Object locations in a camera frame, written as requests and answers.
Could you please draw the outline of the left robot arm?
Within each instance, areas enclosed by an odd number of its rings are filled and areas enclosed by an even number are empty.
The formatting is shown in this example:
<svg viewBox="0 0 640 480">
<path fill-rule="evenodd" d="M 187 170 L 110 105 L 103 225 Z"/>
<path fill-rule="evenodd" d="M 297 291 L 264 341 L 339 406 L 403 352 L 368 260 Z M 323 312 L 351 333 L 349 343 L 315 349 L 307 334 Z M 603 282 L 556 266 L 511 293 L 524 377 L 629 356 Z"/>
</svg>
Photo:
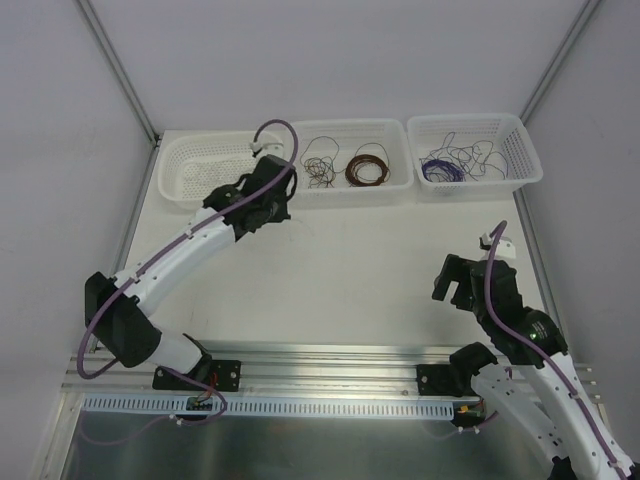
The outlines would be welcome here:
<svg viewBox="0 0 640 480">
<path fill-rule="evenodd" d="M 214 370 L 211 355 L 189 335 L 154 325 L 151 317 L 210 257 L 268 223 L 289 219 L 287 203 L 296 187 L 295 167 L 266 154 L 252 172 L 215 188 L 185 228 L 148 259 L 112 277 L 93 274 L 85 283 L 85 323 L 112 362 L 126 368 L 149 362 L 189 389 L 203 387 Z"/>
</svg>

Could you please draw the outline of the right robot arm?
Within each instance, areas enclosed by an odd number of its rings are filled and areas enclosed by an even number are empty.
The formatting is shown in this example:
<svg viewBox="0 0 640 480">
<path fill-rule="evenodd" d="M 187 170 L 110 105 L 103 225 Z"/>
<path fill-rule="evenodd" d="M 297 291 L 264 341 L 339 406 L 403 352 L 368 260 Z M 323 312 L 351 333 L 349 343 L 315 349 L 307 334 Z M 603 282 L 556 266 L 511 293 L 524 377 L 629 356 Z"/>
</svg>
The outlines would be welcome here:
<svg viewBox="0 0 640 480">
<path fill-rule="evenodd" d="M 604 425 L 580 383 L 567 343 L 551 318 L 526 307 L 516 271 L 503 260 L 448 255 L 434 282 L 441 301 L 472 313 L 491 344 L 457 350 L 428 386 L 475 394 L 516 428 L 551 479 L 636 479 L 639 464 Z"/>
</svg>

